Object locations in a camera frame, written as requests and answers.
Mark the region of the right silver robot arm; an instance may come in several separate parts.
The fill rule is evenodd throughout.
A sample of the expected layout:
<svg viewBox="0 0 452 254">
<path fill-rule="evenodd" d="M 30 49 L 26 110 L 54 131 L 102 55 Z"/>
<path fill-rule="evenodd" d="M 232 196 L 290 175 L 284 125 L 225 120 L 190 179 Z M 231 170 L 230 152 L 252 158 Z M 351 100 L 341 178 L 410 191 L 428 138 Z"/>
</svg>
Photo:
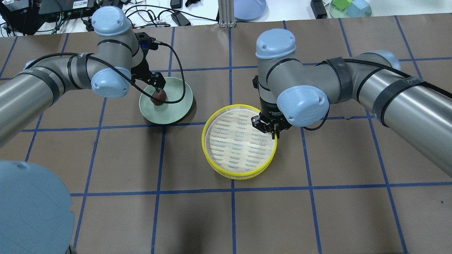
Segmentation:
<svg viewBox="0 0 452 254">
<path fill-rule="evenodd" d="M 306 68 L 295 55 L 295 35 L 271 29 L 256 40 L 261 112 L 254 128 L 279 138 L 292 126 L 309 129 L 325 120 L 331 105 L 356 100 L 375 119 L 413 146 L 447 175 L 452 170 L 451 93 L 401 71 L 387 50 Z"/>
</svg>

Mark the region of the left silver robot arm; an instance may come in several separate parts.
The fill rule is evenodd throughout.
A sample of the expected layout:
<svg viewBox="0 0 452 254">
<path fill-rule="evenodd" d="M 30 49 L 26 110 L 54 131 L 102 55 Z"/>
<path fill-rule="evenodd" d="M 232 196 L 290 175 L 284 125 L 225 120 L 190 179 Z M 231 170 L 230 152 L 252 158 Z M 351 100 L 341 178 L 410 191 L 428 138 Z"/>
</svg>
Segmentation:
<svg viewBox="0 0 452 254">
<path fill-rule="evenodd" d="M 148 50 L 161 42 L 134 33 L 118 7 L 95 11 L 92 26 L 99 36 L 97 51 L 40 57 L 1 85 L 1 146 L 71 90 L 92 89 L 106 98 L 125 96 L 136 79 L 157 88 Z M 71 195 L 49 169 L 25 161 L 1 160 L 1 253 L 73 254 L 75 215 Z"/>
</svg>

